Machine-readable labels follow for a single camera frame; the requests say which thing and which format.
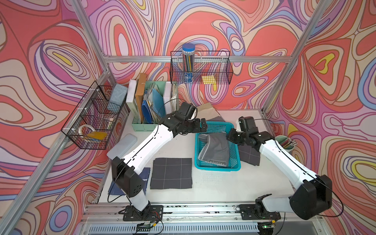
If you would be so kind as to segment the grey pillowcase with white lettering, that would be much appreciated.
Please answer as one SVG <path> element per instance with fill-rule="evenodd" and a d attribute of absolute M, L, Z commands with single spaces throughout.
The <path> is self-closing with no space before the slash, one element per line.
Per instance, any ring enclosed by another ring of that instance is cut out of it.
<path fill-rule="evenodd" d="M 205 145 L 198 159 L 220 167 L 229 165 L 230 150 L 225 132 L 199 134 L 199 140 Z"/>

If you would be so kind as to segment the teal plastic basket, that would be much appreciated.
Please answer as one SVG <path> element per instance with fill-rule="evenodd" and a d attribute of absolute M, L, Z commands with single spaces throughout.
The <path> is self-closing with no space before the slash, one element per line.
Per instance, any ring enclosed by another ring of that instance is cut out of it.
<path fill-rule="evenodd" d="M 194 163 L 197 169 L 239 171 L 241 168 L 238 145 L 227 140 L 234 128 L 229 122 L 207 121 L 207 132 L 195 136 Z"/>

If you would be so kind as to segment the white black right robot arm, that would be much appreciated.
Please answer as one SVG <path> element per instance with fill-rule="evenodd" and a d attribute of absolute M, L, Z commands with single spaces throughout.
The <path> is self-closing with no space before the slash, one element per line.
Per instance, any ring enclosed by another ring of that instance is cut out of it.
<path fill-rule="evenodd" d="M 332 207 L 332 181 L 326 176 L 317 175 L 293 158 L 266 131 L 249 134 L 231 129 L 228 141 L 237 145 L 253 147 L 271 161 L 290 181 L 295 189 L 292 195 L 264 195 L 257 198 L 262 211 L 290 212 L 308 220 Z"/>

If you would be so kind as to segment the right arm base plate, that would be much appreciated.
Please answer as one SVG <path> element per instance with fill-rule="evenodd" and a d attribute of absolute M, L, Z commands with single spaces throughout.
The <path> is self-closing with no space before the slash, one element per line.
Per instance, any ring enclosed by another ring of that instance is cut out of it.
<path fill-rule="evenodd" d="M 241 214 L 242 220 L 275 220 L 281 219 L 279 212 L 269 212 L 262 204 L 240 204 L 236 210 Z"/>

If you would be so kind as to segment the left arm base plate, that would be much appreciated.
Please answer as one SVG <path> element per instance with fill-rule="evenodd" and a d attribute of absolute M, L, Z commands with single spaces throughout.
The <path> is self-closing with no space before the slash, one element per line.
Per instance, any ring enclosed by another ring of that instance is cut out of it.
<path fill-rule="evenodd" d="M 164 207 L 162 205 L 149 205 L 143 211 L 139 211 L 133 206 L 126 206 L 124 210 L 118 212 L 123 215 L 123 221 L 151 221 L 155 222 L 163 218 Z"/>

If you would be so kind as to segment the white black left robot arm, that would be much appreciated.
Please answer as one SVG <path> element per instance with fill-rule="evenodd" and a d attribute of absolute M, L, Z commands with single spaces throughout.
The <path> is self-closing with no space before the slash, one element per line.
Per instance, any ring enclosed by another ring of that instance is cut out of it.
<path fill-rule="evenodd" d="M 178 134 L 205 133 L 207 128 L 204 118 L 190 120 L 175 117 L 173 114 L 167 115 L 132 152 L 112 160 L 112 180 L 129 199 L 134 209 L 144 213 L 150 207 L 150 201 L 143 191 L 145 182 L 140 174 L 151 158 Z"/>

